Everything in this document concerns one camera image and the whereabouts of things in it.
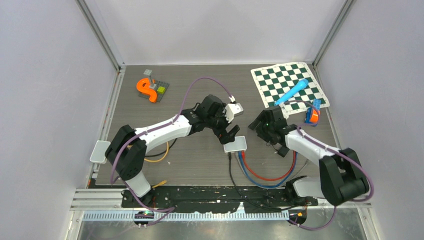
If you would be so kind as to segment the white network switch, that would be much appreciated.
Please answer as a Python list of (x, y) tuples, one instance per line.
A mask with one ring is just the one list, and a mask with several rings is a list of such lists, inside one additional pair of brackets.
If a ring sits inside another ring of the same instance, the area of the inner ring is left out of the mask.
[(223, 145), (223, 150), (225, 153), (245, 151), (247, 148), (248, 146), (245, 136), (236, 136), (233, 142), (229, 142)]

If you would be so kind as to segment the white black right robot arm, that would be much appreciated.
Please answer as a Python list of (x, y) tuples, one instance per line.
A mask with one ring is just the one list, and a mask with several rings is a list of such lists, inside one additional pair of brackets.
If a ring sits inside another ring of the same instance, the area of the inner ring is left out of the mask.
[(314, 197), (338, 206), (348, 201), (359, 202), (364, 194), (368, 195), (365, 201), (374, 195), (374, 184), (353, 149), (330, 146), (311, 137), (300, 126), (288, 124), (279, 106), (262, 110), (248, 128), (266, 143), (279, 144), (281, 156), (292, 150), (318, 166), (318, 177), (300, 176), (285, 184), (285, 198), (291, 205)]

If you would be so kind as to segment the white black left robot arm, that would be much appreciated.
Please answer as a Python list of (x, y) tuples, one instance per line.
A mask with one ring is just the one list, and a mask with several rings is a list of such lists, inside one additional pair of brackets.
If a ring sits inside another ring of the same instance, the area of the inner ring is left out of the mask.
[(183, 109), (168, 120), (139, 128), (132, 128), (128, 124), (122, 126), (104, 156), (112, 165), (112, 172), (117, 173), (133, 191), (135, 202), (141, 207), (148, 207), (154, 197), (151, 185), (142, 172), (146, 154), (159, 145), (201, 132), (205, 128), (213, 131), (220, 144), (232, 143), (240, 127), (235, 125), (230, 131), (227, 131), (227, 127), (243, 112), (240, 103), (225, 103), (210, 94), (194, 107)]

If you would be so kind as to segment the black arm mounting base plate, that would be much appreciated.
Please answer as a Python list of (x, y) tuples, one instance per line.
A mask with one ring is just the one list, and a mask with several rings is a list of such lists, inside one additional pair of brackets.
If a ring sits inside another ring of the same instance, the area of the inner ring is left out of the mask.
[(140, 200), (150, 208), (173, 207), (175, 213), (234, 213), (239, 206), (247, 213), (271, 213), (276, 208), (296, 207), (283, 189), (253, 186), (165, 185), (150, 190)]

